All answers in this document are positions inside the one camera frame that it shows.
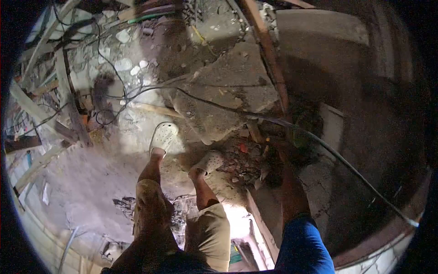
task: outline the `wooden plank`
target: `wooden plank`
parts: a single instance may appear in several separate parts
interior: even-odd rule
[[[122,100],[120,101],[120,105],[124,106],[125,105],[125,101]],[[137,108],[137,109],[141,109],[141,110],[145,110],[145,111],[151,111],[151,112],[155,112],[158,114],[163,114],[163,115],[169,115],[169,116],[173,116],[173,117],[177,117],[177,118],[184,118],[183,115],[179,114],[178,112],[169,109],[167,107],[159,107],[159,106],[154,106],[154,105],[150,105],[150,104],[146,104],[146,103],[128,103],[128,107],[132,107],[132,108]]]
[[[60,11],[58,11],[58,18],[60,20],[63,20],[67,14],[77,5],[79,4],[81,0],[68,0],[61,8]],[[27,88],[29,85],[29,76],[33,70],[33,67],[36,64],[36,61],[38,60],[38,57],[41,55],[41,51],[43,49],[43,45],[49,41],[50,36],[52,33],[56,30],[59,22],[58,20],[54,20],[50,25],[47,26],[46,31],[41,36],[40,41],[35,47],[35,50],[32,54],[32,57],[29,60],[29,64],[25,70],[25,73],[21,76],[21,86],[24,88]]]
[[[17,141],[14,136],[7,136],[4,142],[4,150],[6,154],[18,153],[29,149],[34,149],[41,145],[41,140],[38,136],[22,136]]]
[[[20,196],[20,194],[23,192],[23,190],[26,188],[26,186],[32,182],[35,177],[38,175],[38,173],[45,168],[53,157],[58,156],[61,152],[65,151],[71,144],[62,141],[60,144],[55,145],[52,147],[49,151],[47,151],[44,155],[37,158],[33,163],[32,166],[23,174],[23,176],[18,180],[17,184],[14,187],[15,193],[17,193],[17,196]]]
[[[29,60],[32,57],[32,55],[34,54],[35,49],[36,49],[36,47],[33,47],[31,49],[24,51],[21,54],[20,62],[25,62],[25,61]],[[46,54],[48,52],[52,52],[54,50],[55,50],[55,45],[53,43],[43,44],[43,45],[41,45],[39,51],[37,52],[38,56],[36,56],[36,58],[38,58],[41,55]]]
[[[132,7],[119,12],[118,18],[121,22],[128,21],[142,16],[142,13],[148,9],[170,4],[175,4],[175,0],[149,0],[138,5],[137,7]]]
[[[279,93],[283,114],[286,115],[289,108],[289,98],[287,96],[283,73],[277,63],[275,49],[272,45],[272,40],[269,36],[268,29],[266,28],[265,23],[260,16],[260,12],[258,11],[257,4],[254,2],[254,0],[244,0],[243,2],[246,6],[248,14],[250,15],[250,21],[254,26],[256,36],[260,40],[268,72],[273,78],[274,85]]]
[[[265,138],[260,133],[260,130],[258,129],[257,120],[252,120],[247,123],[249,134],[251,135],[251,138],[256,143],[263,143],[265,141]]]
[[[37,124],[40,124],[43,120],[49,119],[50,116],[54,115],[55,112],[52,112],[52,115],[45,112],[41,109],[35,102],[33,102],[24,91],[18,86],[17,82],[12,80],[10,87],[11,95],[17,100],[17,103],[21,106],[21,108],[29,113],[36,121]],[[51,132],[56,133],[70,143],[76,143],[78,140],[78,135],[71,131],[69,128],[66,128],[61,123],[56,121],[56,116],[50,119],[48,122],[44,124]]]
[[[299,7],[302,7],[303,9],[313,9],[315,6],[310,5],[309,3],[306,3],[301,0],[285,0],[286,2],[292,3],[294,5],[297,5]]]
[[[93,142],[88,135],[87,128],[82,122],[82,118],[79,115],[79,111],[74,102],[73,94],[70,90],[64,50],[62,48],[57,50],[55,57],[55,70],[58,77],[58,94],[60,95],[60,105],[64,106],[67,104],[67,106],[62,109],[62,112],[70,117],[71,128],[78,133],[79,141],[86,147],[93,147]]]
[[[36,90],[32,91],[32,94],[35,96],[40,96],[46,92],[49,92],[50,90],[58,87],[58,80],[53,80],[47,85],[44,85],[40,88],[37,88]]]

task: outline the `white rock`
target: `white rock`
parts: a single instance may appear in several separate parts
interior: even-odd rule
[[[148,64],[149,64],[148,61],[141,60],[139,65],[140,65],[140,68],[145,68],[148,66]]]
[[[158,66],[157,58],[154,58],[151,60],[151,63],[154,64],[154,66]]]
[[[128,71],[132,68],[132,61],[129,58],[123,58],[114,63],[116,71]]]
[[[91,81],[93,81],[94,78],[96,78],[96,76],[99,74],[99,71],[94,66],[90,66],[88,74],[90,75]]]
[[[97,21],[97,24],[99,24],[100,26],[104,25],[106,22],[106,17],[102,16],[99,21]]]
[[[140,71],[140,67],[139,66],[135,66],[131,69],[130,74],[132,76],[136,75],[138,72]]]
[[[103,48],[103,49],[99,49],[99,52],[100,52],[100,53],[101,53],[106,59],[109,59],[111,49],[110,49],[110,48]],[[105,62],[106,62],[106,60],[105,60],[102,56],[99,55],[99,64],[103,64],[103,63],[105,63]]]
[[[106,18],[111,18],[116,14],[115,11],[102,11],[102,13],[103,15],[105,15]]]
[[[129,36],[128,31],[124,29],[124,30],[122,30],[122,31],[119,31],[119,32],[116,34],[116,38],[117,38],[117,40],[119,40],[122,44],[125,44],[126,42],[129,41],[129,39],[130,39],[131,37]]]

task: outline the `concrete slab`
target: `concrete slab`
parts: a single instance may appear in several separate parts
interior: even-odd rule
[[[273,106],[277,91],[266,74],[259,47],[241,42],[182,86],[191,95],[235,109],[261,112]],[[238,114],[173,93],[172,104],[204,144],[221,140],[247,121]]]

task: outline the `wooden stick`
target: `wooden stick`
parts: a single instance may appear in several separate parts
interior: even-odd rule
[[[120,101],[120,105],[124,106],[125,101],[124,100]],[[173,116],[173,117],[177,117],[177,118],[184,118],[183,115],[181,115],[178,112],[176,112],[172,109],[169,109],[167,107],[159,107],[159,106],[149,105],[146,103],[129,103],[128,107],[138,108],[141,110],[151,111],[151,112],[155,112],[158,114],[169,115],[169,116]]]
[[[269,36],[268,29],[263,22],[260,12],[258,11],[257,4],[254,0],[244,0],[246,9],[249,11],[250,21],[254,25],[256,35],[260,40],[261,47],[265,56],[266,64],[268,65],[268,72],[274,79],[274,85],[279,93],[281,108],[283,114],[286,115],[289,108],[289,98],[287,95],[286,85],[284,83],[283,73],[276,60],[276,53],[272,45],[271,37]]]
[[[58,18],[59,20],[63,20],[67,14],[77,5],[79,4],[81,0],[68,0],[61,10],[58,12]],[[25,73],[21,76],[21,86],[23,88],[27,88],[29,85],[29,76],[33,70],[33,67],[36,64],[36,61],[38,60],[38,57],[41,55],[41,51],[43,50],[44,45],[49,41],[50,36],[52,33],[56,30],[59,22],[58,20],[54,20],[49,26],[47,26],[46,31],[41,36],[41,39],[39,40],[38,44],[35,47],[35,50],[32,54],[32,57],[29,60],[29,64],[25,70]]]
[[[20,107],[29,113],[36,121],[37,124],[41,123],[43,120],[48,119],[51,115],[41,109],[35,102],[33,102],[24,91],[20,88],[16,81],[12,80],[10,87],[11,95],[17,100]],[[78,135],[66,128],[61,123],[56,121],[56,116],[45,123],[47,128],[58,134],[61,138],[67,140],[70,143],[76,143],[78,140]]]
[[[61,48],[56,51],[55,57],[57,58],[55,63],[55,69],[58,77],[58,93],[60,95],[60,105],[65,108],[62,112],[67,114],[71,119],[71,128],[78,133],[79,141],[86,147],[93,147],[93,142],[88,135],[87,128],[82,123],[79,111],[76,108],[73,94],[70,90],[70,83],[68,81],[67,69],[65,64],[64,50]]]
[[[57,144],[52,147],[49,151],[47,151],[44,155],[38,157],[33,163],[32,166],[23,174],[23,176],[18,180],[14,189],[18,196],[23,192],[28,183],[33,181],[38,173],[45,168],[53,157],[58,156],[61,152],[65,151],[71,144],[66,141],[62,141],[61,144]]]

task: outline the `rubble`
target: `rubble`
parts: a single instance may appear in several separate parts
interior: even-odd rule
[[[116,71],[128,71],[132,68],[132,61],[129,58],[123,58],[114,63]]]

